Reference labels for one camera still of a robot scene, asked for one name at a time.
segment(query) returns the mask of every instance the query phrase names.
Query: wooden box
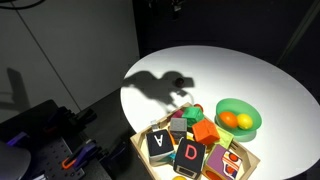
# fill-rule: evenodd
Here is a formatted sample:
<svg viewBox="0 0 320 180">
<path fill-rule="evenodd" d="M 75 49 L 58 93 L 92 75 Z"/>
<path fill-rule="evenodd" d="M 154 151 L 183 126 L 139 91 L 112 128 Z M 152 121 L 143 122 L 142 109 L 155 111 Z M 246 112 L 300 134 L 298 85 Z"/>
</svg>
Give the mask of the wooden box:
<svg viewBox="0 0 320 180">
<path fill-rule="evenodd" d="M 172 115 L 177 110 L 181 109 L 182 111 L 184 111 L 184 109 L 189 106 L 192 106 L 192 105 L 190 103 L 186 103 L 183 106 L 181 106 L 180 108 L 172 111 L 171 113 L 167 114 L 165 117 L 158 120 L 157 123 L 158 123 L 159 128 L 160 129 L 168 128 L 168 125 L 170 124 L 169 121 L 170 121 L 170 118 L 172 117 Z M 149 164 L 148 149 L 146 146 L 145 136 L 147 133 L 149 133 L 151 131 L 152 131 L 151 126 L 148 126 L 144 130 L 133 135 L 130 138 L 134 148 L 136 149 L 136 151 L 138 153 L 138 156 L 140 157 L 141 161 L 143 162 L 143 164 L 147 168 L 150 176 L 156 180 L 160 180 L 160 179 L 170 180 L 170 179 L 174 178 L 175 176 L 181 176 L 180 174 L 177 174 L 176 172 L 174 172 L 173 167 L 170 164 L 166 164 L 166 165 L 162 165 L 162 166 L 158 166 L 158 167 L 153 167 Z M 252 172 L 257 167 L 257 165 L 259 164 L 260 159 L 258 157 L 256 157 L 254 154 L 252 154 L 248 149 L 243 147 L 236 140 L 232 140 L 229 150 L 234 152 L 238 156 L 240 156 L 240 158 L 242 159 L 242 164 L 241 164 L 241 167 L 240 167 L 240 170 L 238 172 L 236 179 L 239 179 L 239 180 L 248 179 L 250 177 L 250 175 L 252 174 Z M 202 175 L 202 176 L 200 176 L 199 179 L 207 179 L 207 178 Z"/>
</svg>

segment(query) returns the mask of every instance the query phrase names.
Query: green bowl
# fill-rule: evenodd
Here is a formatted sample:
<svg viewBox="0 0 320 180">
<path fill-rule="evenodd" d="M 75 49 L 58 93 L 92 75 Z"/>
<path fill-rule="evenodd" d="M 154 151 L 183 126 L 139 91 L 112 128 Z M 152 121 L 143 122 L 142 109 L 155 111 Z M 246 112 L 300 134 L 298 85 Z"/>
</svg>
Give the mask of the green bowl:
<svg viewBox="0 0 320 180">
<path fill-rule="evenodd" d="M 245 113 L 248 114 L 252 121 L 253 125 L 250 129 L 243 130 L 239 127 L 236 128 L 230 128 L 227 126 L 219 117 L 219 114 L 224 112 L 224 111 L 229 111 L 238 116 L 239 114 Z M 223 99 L 218 102 L 216 106 L 216 118 L 215 118 L 216 123 L 218 126 L 221 128 L 229 131 L 235 136 L 243 136 L 243 135 L 248 135 L 254 131 L 256 131 L 262 124 L 262 119 L 259 114 L 259 112 L 250 104 L 241 101 L 239 99 L 233 99 L 233 98 L 228 98 L 228 99 Z"/>
</svg>

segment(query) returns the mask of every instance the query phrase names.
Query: white round table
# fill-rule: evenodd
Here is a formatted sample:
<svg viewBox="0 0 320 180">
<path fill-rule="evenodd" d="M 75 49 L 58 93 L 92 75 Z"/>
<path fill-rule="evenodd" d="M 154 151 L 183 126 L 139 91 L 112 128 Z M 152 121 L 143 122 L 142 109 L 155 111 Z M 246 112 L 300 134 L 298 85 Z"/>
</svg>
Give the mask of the white round table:
<svg viewBox="0 0 320 180">
<path fill-rule="evenodd" d="M 193 79 L 182 95 L 172 85 L 179 73 Z M 186 102 L 201 104 L 213 120 L 224 98 L 246 101 L 262 117 L 256 137 L 241 142 L 261 160 L 250 179 L 290 178 L 319 160 L 319 104 L 290 75 L 253 56 L 207 46 L 164 49 L 132 66 L 121 88 L 122 108 L 136 132 Z"/>
</svg>

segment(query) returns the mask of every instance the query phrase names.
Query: red block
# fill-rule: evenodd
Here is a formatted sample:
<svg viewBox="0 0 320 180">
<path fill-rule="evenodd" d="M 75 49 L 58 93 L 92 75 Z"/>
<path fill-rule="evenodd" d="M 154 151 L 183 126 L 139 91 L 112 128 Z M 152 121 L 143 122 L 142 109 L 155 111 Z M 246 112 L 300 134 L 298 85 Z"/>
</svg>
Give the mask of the red block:
<svg viewBox="0 0 320 180">
<path fill-rule="evenodd" d="M 203 119 L 192 126 L 195 141 L 204 145 L 210 145 L 220 139 L 216 125 Z"/>
</svg>

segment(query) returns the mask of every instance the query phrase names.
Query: floor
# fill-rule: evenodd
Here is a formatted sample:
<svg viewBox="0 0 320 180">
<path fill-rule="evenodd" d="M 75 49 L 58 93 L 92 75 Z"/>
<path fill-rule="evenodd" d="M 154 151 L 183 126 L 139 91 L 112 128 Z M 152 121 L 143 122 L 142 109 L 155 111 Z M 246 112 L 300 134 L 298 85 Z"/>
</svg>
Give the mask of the floor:
<svg viewBox="0 0 320 180">
<path fill-rule="evenodd" d="M 127 149 L 120 155 L 118 160 L 113 163 L 111 174 L 113 179 L 151 179 L 147 170 L 143 166 L 140 159 L 137 157 L 129 138 L 134 134 L 130 124 L 121 108 L 120 90 L 114 91 L 112 94 L 101 99 L 89 108 L 93 109 L 98 119 L 89 124 L 85 133 L 100 144 L 103 148 L 112 149 L 112 146 L 120 141 L 127 143 Z M 291 178 L 291 180 L 312 180 L 317 179 L 320 161 L 306 173 Z"/>
</svg>

